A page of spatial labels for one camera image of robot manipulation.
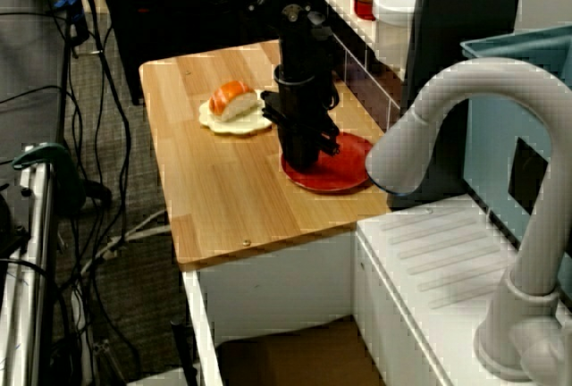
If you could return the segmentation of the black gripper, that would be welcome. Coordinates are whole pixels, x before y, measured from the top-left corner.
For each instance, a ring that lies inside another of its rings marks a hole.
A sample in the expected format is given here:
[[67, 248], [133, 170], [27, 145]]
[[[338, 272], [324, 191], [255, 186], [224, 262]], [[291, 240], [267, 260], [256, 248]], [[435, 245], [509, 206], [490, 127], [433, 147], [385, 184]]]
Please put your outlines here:
[[263, 116], [278, 128], [282, 155], [293, 169], [314, 164], [320, 152], [337, 155], [340, 131], [329, 112], [340, 102], [329, 74], [287, 81], [274, 76], [278, 90], [263, 91]]

